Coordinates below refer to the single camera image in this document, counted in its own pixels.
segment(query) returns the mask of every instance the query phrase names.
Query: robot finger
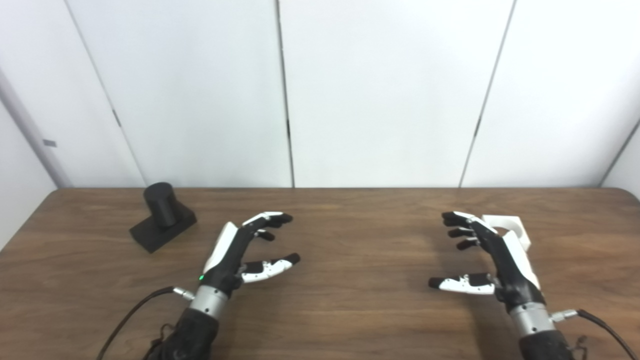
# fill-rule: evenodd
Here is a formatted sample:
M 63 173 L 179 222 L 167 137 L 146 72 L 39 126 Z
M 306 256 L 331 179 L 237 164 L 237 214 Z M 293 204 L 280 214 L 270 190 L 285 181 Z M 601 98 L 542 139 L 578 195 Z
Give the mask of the robot finger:
M 490 280 L 490 274 L 465 274 L 458 277 L 432 277 L 429 279 L 429 287 L 467 293 L 474 295 L 493 295 L 495 285 Z
M 266 280 L 285 272 L 298 262 L 300 262 L 300 255 L 297 253 L 269 261 L 252 261 L 244 264 L 242 278 L 244 282 Z

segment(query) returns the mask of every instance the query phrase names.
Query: wooden table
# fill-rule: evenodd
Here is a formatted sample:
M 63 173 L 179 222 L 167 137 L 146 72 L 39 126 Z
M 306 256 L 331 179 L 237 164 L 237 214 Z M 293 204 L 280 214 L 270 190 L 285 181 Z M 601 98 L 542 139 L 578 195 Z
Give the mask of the wooden table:
M 141 189 L 52 193 L 0 252 L 0 359 L 93 359 L 124 314 L 158 288 L 195 290 L 222 225 L 261 211 L 295 219 L 247 260 L 299 252 L 302 262 L 234 293 L 214 359 L 520 359 L 494 297 L 429 289 L 430 276 L 491 271 L 458 252 L 440 213 L 522 217 L 552 311 L 582 307 L 640 350 L 640 204 L 614 189 L 178 189 L 198 223 L 153 255 L 128 230 Z M 165 295 L 136 313 L 106 359 L 139 359 L 186 307 Z M 626 359 L 582 319 L 590 359 Z

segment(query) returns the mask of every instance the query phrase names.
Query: robotic arm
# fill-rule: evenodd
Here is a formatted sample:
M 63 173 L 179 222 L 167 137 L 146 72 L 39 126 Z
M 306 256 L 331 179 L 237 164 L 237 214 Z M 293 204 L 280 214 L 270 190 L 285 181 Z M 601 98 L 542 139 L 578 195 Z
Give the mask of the robotic arm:
M 245 221 L 241 227 L 228 222 L 204 266 L 200 286 L 189 307 L 180 316 L 173 332 L 166 340 L 155 344 L 145 359 L 209 360 L 220 316 L 233 291 L 245 282 L 276 276 L 300 261 L 299 255 L 294 253 L 280 259 L 242 263 L 244 252 L 254 238 L 275 239 L 264 230 L 265 227 L 281 227 L 292 219 L 285 213 L 265 212 Z
M 443 213 L 442 218 L 446 226 L 457 227 L 449 231 L 450 237 L 467 237 L 457 248 L 465 250 L 473 246 L 482 247 L 491 255 L 497 275 L 432 277 L 429 286 L 461 293 L 494 294 L 498 301 L 505 304 L 507 313 L 516 325 L 520 336 L 520 351 L 525 360 L 573 360 L 569 345 L 554 326 L 554 318 L 547 312 L 538 278 L 515 232 L 510 231 L 505 236 L 500 236 L 480 218 L 457 211 Z M 570 316 L 575 314 L 561 316 L 563 318 L 558 321 Z

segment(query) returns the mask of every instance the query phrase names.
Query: white wall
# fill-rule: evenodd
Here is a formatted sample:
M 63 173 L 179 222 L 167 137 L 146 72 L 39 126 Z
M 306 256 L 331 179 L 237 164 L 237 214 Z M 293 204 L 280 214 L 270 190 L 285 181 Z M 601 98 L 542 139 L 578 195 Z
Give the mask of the white wall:
M 640 134 L 638 131 L 629 140 L 602 186 L 622 188 L 640 199 Z
M 275 0 L 69 0 L 148 182 L 291 186 Z
M 296 186 L 458 186 L 511 5 L 280 0 Z
M 0 0 L 0 73 L 61 185 L 144 185 L 63 0 Z
M 597 186 L 640 119 L 639 17 L 518 0 L 463 186 Z
M 0 103 L 0 249 L 56 187 Z

